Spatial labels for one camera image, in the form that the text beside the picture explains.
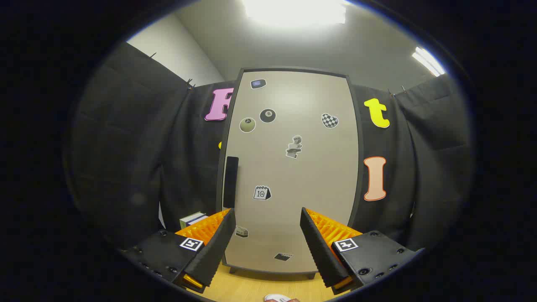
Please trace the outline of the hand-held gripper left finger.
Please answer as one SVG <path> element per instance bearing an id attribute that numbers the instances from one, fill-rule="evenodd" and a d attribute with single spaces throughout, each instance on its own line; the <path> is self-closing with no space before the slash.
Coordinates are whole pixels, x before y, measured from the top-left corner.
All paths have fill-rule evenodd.
<path id="1" fill-rule="evenodd" d="M 159 230 L 122 254 L 158 279 L 201 294 L 211 285 L 235 227 L 235 210 L 228 208 L 176 233 Z"/>

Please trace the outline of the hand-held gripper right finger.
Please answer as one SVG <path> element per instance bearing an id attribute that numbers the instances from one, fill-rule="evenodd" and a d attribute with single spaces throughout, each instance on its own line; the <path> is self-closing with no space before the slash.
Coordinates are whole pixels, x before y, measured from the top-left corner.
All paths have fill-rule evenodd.
<path id="1" fill-rule="evenodd" d="M 334 294 L 364 290 L 418 260 L 412 250 L 380 231 L 362 233 L 302 208 L 300 228 L 324 285 Z"/>

